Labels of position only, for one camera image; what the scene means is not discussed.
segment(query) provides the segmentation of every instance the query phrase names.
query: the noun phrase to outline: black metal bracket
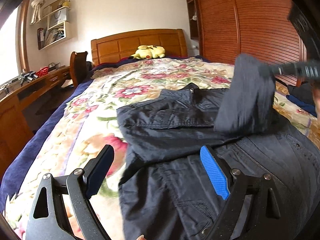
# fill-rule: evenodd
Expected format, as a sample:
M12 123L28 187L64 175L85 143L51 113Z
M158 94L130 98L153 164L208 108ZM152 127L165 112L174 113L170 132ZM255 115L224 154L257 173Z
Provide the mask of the black metal bracket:
M252 195L251 207L238 240L288 240L288 223L280 197L270 174L261 178L244 175L231 169L207 146L228 178L230 195L214 226L206 233L207 240L229 240L246 195ZM68 194L85 240L111 240L89 199L98 193L114 159L114 151L106 145L86 166L70 175L54 178L43 176L36 192L26 230L26 240L80 240L71 229L64 206L63 194Z
M227 162L217 157L210 146L206 146L228 180L232 176L231 192L227 202L207 233L207 240L230 240L237 225L246 195L251 203L242 233L237 240L289 240L288 220L276 185L270 174L261 178L246 176L239 169L231 169Z
M114 151L105 145L98 156L70 175L54 178L43 176L33 202L26 230L26 240L80 240L74 236L64 206L63 194L71 205L86 240L111 240L89 199L98 193L114 159Z

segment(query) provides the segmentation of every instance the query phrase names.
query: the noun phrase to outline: pikachu plush toy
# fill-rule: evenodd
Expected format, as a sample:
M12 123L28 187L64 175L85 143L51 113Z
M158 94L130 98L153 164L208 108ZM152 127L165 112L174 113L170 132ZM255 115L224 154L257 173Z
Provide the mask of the pikachu plush toy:
M138 47L138 50L135 54L131 55L129 59L152 59L158 57L164 57L165 49L160 46L154 47L153 45L145 46L141 45Z

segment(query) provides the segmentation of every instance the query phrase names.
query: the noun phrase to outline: window frame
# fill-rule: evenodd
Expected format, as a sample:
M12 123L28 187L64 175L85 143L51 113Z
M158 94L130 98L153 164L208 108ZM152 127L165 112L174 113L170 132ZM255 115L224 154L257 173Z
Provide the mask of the window frame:
M18 72L29 72L28 54L27 54L27 41L26 41L26 26L27 26L27 13L30 0L23 0L18 6L16 33L15 33L15 47L16 59L18 65ZM13 77L3 84L0 84L0 93L2 94L1 87L12 80L18 78L20 75Z

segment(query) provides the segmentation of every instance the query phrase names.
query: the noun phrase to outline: blue rubber pad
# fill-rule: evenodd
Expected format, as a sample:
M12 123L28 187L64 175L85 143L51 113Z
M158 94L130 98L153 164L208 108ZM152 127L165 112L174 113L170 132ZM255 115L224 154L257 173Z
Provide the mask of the blue rubber pad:
M200 150L200 160L207 172L209 179L215 192L226 200L230 195L228 189L227 177L222 172L220 166L210 154L206 146L202 146Z

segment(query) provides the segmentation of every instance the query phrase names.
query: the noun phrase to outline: floral bedspread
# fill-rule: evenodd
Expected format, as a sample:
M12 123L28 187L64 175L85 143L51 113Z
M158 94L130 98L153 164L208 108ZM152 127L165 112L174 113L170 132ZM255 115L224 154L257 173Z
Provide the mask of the floral bedspread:
M92 84L67 104L63 118L43 144L18 195L7 199L6 220L23 239L42 176L47 172L55 177L68 175L75 168L84 167L105 144L110 144L115 150L114 162L98 194L90 202L109 236L113 240L124 239L117 190L124 170L127 143L118 128L116 109L157 98L162 89L178 90L190 82L202 89L228 88L233 68L196 58L163 58L95 71ZM320 147L317 119L288 101L287 93L284 86L277 84L274 108ZM73 232L82 237L69 198L64 200Z

